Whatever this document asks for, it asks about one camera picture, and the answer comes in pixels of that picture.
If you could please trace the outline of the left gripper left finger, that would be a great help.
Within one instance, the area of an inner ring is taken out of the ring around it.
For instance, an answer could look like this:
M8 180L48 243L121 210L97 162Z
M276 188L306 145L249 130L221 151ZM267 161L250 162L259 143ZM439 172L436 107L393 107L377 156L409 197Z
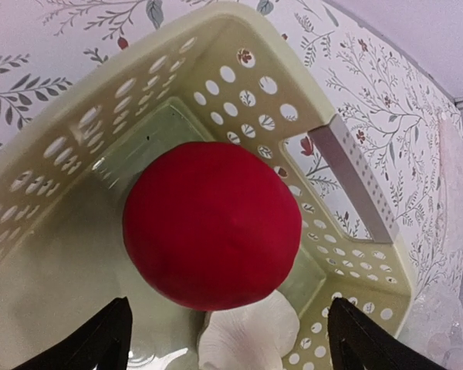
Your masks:
M115 298L63 341L17 370L127 368L133 315L127 298Z

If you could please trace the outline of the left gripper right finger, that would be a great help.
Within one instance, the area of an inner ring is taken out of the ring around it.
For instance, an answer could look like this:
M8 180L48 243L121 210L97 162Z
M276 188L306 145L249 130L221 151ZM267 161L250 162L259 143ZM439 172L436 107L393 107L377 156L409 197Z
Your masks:
M333 300L327 328L334 370L438 370L347 299Z

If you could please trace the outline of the clear zip top bag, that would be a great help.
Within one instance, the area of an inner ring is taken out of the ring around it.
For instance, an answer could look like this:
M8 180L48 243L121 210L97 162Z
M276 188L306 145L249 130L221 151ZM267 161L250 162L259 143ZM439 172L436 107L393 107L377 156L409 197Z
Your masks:
M402 342L446 369L463 369L463 139L451 117L441 114L440 202L436 255L443 278L425 282L400 334Z

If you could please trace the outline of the white toy garlic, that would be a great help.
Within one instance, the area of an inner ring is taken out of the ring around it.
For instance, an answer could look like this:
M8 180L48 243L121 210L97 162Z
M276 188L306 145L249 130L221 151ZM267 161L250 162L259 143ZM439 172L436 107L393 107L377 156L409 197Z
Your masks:
M208 312L198 338L198 367L282 369L299 329L295 309L279 291L253 304Z

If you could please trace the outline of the red toy apple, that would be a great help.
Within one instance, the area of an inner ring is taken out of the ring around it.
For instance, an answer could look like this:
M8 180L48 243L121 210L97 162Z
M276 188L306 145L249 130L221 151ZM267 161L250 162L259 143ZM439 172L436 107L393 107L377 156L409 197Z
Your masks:
M198 311L260 301L287 278L302 217L289 188L230 143L192 142L159 156L123 209L123 242L144 280Z

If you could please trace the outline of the floral table mat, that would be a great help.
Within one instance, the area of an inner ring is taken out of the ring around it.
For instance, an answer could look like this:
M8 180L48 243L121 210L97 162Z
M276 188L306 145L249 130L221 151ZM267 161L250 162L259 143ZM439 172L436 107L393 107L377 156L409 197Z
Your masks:
M0 1L0 148L71 82L201 1ZM411 62L324 1L251 1L295 50L357 141L390 201L417 268L443 278L436 255L438 121L450 100Z

